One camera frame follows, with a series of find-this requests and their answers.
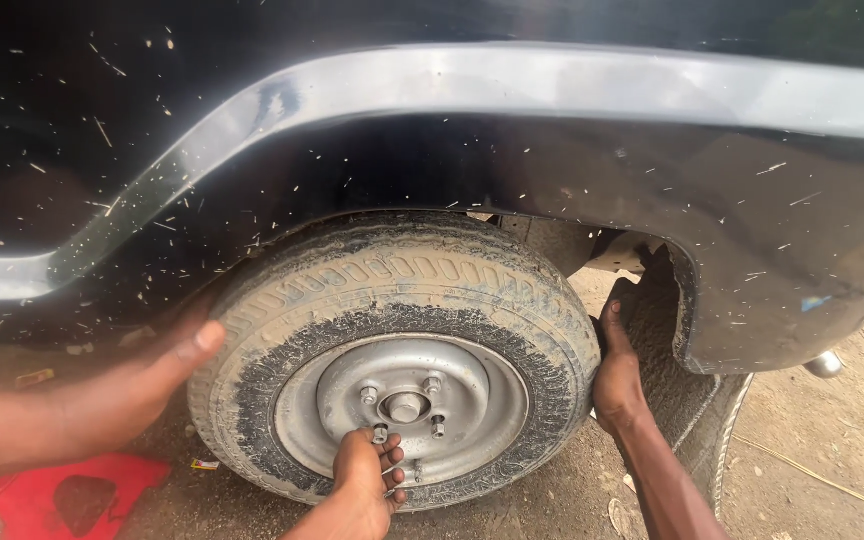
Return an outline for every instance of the muddy tire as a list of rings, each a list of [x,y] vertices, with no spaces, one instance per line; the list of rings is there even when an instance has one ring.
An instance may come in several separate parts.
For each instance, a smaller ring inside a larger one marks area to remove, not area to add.
[[[551,459],[589,416],[600,362],[582,301],[558,270],[499,228],[448,213],[365,214],[296,233],[250,264],[213,315],[228,334],[189,381],[198,433],[242,477],[307,504],[332,480],[283,445],[277,400],[331,350],[436,335],[495,351],[520,376],[528,399],[508,446],[475,470],[412,482],[410,511],[480,497]]]

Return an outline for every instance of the silver wheel rim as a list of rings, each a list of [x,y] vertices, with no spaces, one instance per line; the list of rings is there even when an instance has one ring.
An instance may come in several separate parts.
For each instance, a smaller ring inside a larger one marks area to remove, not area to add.
[[[408,487],[454,479],[498,458],[525,425],[529,394],[516,368],[492,349],[449,335],[390,333],[312,358],[274,407],[270,430],[282,446],[328,478],[347,432],[387,425],[389,434],[402,435],[398,466]]]

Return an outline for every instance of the car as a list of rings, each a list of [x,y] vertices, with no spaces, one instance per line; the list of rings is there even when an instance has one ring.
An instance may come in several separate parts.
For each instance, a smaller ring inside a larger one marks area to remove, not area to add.
[[[342,434],[398,432],[430,510],[587,421],[567,277],[626,270],[718,513],[753,374],[834,375],[864,322],[864,3],[829,4],[0,4],[0,344],[89,354],[221,290],[215,456],[315,504]]]

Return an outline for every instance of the sandy ground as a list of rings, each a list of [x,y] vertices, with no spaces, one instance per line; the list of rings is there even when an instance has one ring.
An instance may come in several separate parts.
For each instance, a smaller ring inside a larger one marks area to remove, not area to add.
[[[582,270],[570,279],[590,313],[601,310],[617,275]],[[864,495],[864,328],[836,349],[844,374],[822,380],[802,368],[756,377],[735,433],[818,475]],[[0,384],[53,367],[60,380],[95,371],[94,356],[0,350]],[[189,425],[185,392],[128,450],[167,460],[173,472],[147,491],[126,519],[120,540],[275,538],[306,507],[266,493],[227,468],[189,468],[209,460]],[[807,476],[782,460],[733,441],[728,451],[724,519],[743,540],[864,538],[864,501]],[[443,510],[396,516],[390,538],[621,538],[609,518],[618,499],[632,519],[628,538],[644,538],[638,502],[622,483],[625,469],[612,441],[587,423],[565,451],[538,472],[488,497]]]

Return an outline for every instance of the lug nut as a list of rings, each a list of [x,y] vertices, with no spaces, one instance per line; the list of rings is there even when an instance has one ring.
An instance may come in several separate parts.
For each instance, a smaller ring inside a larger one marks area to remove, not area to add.
[[[446,419],[442,416],[432,417],[432,438],[441,439],[446,436]]]
[[[435,376],[426,378],[425,384],[422,386],[425,388],[425,392],[429,394],[435,394],[442,389],[442,383]]]
[[[366,405],[375,405],[378,400],[378,390],[371,386],[362,389],[362,403]]]
[[[372,444],[385,444],[389,440],[389,426],[385,423],[375,425],[375,435],[372,436]]]

